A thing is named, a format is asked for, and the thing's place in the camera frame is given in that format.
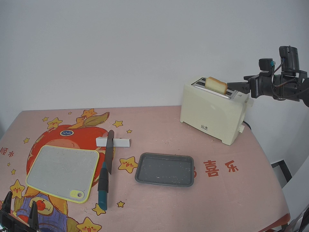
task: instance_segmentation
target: baking tray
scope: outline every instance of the baking tray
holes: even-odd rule
[[[135,179],[140,183],[189,187],[194,182],[194,161],[190,156],[143,153]]]

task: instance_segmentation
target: toaster logo text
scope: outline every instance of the toaster logo text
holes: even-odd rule
[[[208,127],[204,126],[204,125],[201,125],[201,128],[204,129],[204,130],[208,130]]]

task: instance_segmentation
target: yellow border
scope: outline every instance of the yellow border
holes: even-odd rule
[[[42,150],[45,146],[55,147],[55,148],[61,148],[61,149],[70,149],[70,150],[89,150],[89,149],[72,149],[72,148],[58,147],[58,146],[52,146],[52,145],[44,145],[44,146],[42,146],[42,148],[41,148],[40,151],[38,152],[37,157],[35,158],[35,160],[34,160],[32,166],[31,166],[31,168],[30,168],[30,170],[29,170],[29,173],[27,174],[27,177],[26,177],[26,185],[29,186],[29,187],[31,187],[31,188],[33,188],[33,189],[35,189],[35,190],[38,190],[38,191],[43,192],[43,193],[45,193],[45,194],[51,195],[51,196],[53,196],[53,197],[57,197],[57,198],[59,198],[59,199],[64,199],[64,200],[71,201],[71,202],[74,202],[74,203],[85,203],[85,202],[87,202],[87,200],[89,199],[89,196],[90,196],[91,186],[92,186],[93,178],[94,178],[94,176],[95,176],[96,167],[97,167],[97,165],[98,165],[98,161],[99,161],[99,158],[100,158],[99,152],[97,152],[96,150],[90,150],[90,151],[96,152],[97,155],[98,155],[98,158],[97,158],[97,161],[96,161],[96,164],[95,164],[96,167],[95,167],[95,169],[94,169],[94,171],[93,171],[93,175],[92,175],[92,178],[91,178],[92,181],[90,182],[90,186],[89,186],[89,188],[88,188],[88,193],[87,193],[87,195],[85,195],[85,196],[86,196],[86,199],[85,199],[84,201],[80,202],[80,201],[78,201],[78,200],[73,200],[73,199],[69,199],[69,198],[65,198],[65,197],[61,197],[61,196],[55,195],[55,194],[50,193],[50,192],[46,192],[46,191],[44,191],[44,190],[41,190],[41,189],[39,189],[39,188],[36,188],[36,187],[34,187],[34,186],[28,184],[27,180],[28,180],[29,174],[31,173],[32,167],[34,166],[34,163],[36,162],[36,160],[37,160],[37,158],[38,158],[38,156],[39,156],[41,150]]]

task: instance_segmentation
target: pink tablecloth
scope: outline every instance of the pink tablecloth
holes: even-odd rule
[[[11,190],[12,214],[24,221],[30,203],[39,201],[43,232],[258,232],[289,220],[280,184],[248,127],[228,146],[180,123],[179,117],[179,106],[23,111],[0,141],[0,199]],[[98,150],[102,163],[105,149],[96,147],[95,138],[110,129],[116,138],[131,138],[131,147],[116,148],[106,212],[97,205],[98,171],[84,204],[27,188],[26,173],[43,145]],[[64,136],[64,130],[73,134]],[[193,186],[136,182],[136,164],[121,167],[121,159],[138,163],[144,152],[193,157]]]

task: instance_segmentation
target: cartoon apple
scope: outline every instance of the cartoon apple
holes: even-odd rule
[[[46,207],[44,200],[38,200],[37,207],[38,207],[38,211],[43,211]]]
[[[96,145],[95,139],[97,137],[105,137],[108,135],[108,132],[105,129],[96,127],[96,125],[103,123],[108,117],[109,112],[102,115],[86,118],[82,123],[82,126],[79,128],[72,128],[74,127],[72,125],[59,125],[57,126],[57,128],[52,128],[44,132],[32,146],[26,166],[27,174],[29,173],[29,170],[38,152],[44,145],[59,146],[73,149],[96,150],[98,147]],[[104,153],[99,152],[99,154],[100,158],[97,169],[95,171],[92,186],[94,186],[98,182],[100,169],[105,158]]]

